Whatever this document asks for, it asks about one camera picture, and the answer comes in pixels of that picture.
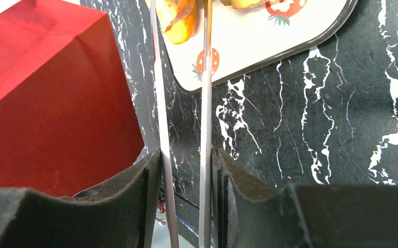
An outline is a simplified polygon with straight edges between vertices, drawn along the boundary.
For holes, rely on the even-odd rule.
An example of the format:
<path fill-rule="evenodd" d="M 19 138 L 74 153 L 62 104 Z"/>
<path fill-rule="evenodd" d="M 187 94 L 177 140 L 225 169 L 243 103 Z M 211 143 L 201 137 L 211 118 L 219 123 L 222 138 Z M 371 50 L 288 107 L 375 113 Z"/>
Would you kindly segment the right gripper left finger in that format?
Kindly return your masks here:
<path fill-rule="evenodd" d="M 0 188 L 0 247 L 151 247 L 161 179 L 154 149 L 72 197 Z"/>

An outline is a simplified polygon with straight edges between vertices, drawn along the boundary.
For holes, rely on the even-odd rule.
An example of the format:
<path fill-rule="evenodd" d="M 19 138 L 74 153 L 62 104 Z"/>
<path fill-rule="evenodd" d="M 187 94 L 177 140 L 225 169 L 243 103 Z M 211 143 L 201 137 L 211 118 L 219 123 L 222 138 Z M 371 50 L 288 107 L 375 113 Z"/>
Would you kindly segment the red brown paper bag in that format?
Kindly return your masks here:
<path fill-rule="evenodd" d="M 106 12 L 19 1 L 0 13 L 0 187 L 71 196 L 143 146 Z"/>

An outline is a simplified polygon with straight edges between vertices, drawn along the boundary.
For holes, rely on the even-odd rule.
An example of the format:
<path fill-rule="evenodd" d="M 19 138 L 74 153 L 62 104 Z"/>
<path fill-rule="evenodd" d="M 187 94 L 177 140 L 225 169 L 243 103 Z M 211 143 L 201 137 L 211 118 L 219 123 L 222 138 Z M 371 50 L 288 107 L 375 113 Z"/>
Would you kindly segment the metal tongs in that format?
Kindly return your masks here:
<path fill-rule="evenodd" d="M 152 42 L 154 46 L 154 85 L 156 87 L 159 139 L 164 168 L 164 194 L 166 218 L 170 233 L 171 247 L 178 247 L 178 228 L 175 210 L 172 164 L 167 125 L 164 81 L 161 65 L 158 17 L 155 2 L 149 2 Z M 200 145 L 200 210 L 198 243 L 200 247 L 211 244 L 211 93 L 212 93 L 212 1 L 204 2 L 204 71 L 202 81 L 201 145 Z"/>

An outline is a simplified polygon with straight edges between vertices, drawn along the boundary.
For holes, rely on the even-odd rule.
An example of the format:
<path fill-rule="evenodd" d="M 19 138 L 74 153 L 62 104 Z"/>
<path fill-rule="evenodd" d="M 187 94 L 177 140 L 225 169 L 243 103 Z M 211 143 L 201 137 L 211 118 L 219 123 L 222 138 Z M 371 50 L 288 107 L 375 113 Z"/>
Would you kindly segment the strawberry print tray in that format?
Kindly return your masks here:
<path fill-rule="evenodd" d="M 212 7 L 212 83 L 218 85 L 287 58 L 330 38 L 349 18 L 356 1 L 272 1 L 234 9 L 220 1 Z M 173 44 L 159 33 L 177 85 L 187 93 L 201 89 L 204 49 L 203 2 L 197 1 L 192 36 Z"/>

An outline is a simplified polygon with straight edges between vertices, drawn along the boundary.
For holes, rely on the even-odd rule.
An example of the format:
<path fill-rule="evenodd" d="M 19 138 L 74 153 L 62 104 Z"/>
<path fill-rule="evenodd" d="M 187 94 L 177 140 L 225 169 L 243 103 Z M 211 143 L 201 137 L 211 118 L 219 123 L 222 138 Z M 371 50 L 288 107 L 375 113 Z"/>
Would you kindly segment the tan round fake bread slice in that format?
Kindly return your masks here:
<path fill-rule="evenodd" d="M 220 2 L 234 9 L 249 9 L 267 3 L 269 0 L 220 0 Z"/>

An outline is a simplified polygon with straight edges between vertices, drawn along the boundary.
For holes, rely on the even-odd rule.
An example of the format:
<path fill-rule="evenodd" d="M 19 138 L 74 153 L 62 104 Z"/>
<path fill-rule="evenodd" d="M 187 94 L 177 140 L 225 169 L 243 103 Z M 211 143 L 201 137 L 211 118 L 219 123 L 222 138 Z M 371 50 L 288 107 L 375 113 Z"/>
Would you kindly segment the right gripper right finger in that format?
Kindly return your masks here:
<path fill-rule="evenodd" d="M 398 186 L 271 187 L 212 151 L 217 247 L 398 247 Z"/>

